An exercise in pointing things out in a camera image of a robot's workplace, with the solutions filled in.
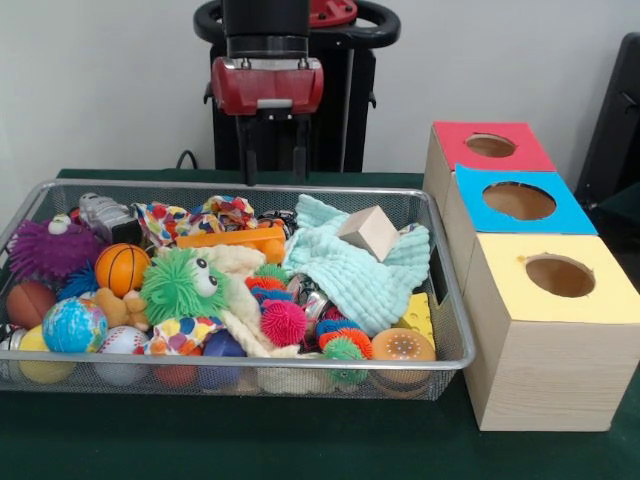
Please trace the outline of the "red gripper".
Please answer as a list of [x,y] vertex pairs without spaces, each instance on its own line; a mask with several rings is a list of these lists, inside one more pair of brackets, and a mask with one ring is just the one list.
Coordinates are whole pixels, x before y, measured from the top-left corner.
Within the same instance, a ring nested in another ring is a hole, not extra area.
[[211,97],[224,114],[238,118],[239,154],[244,181],[256,184],[257,160],[253,120],[297,120],[293,149],[296,181],[307,179],[310,117],[324,91],[324,71],[316,58],[218,57],[211,67]]

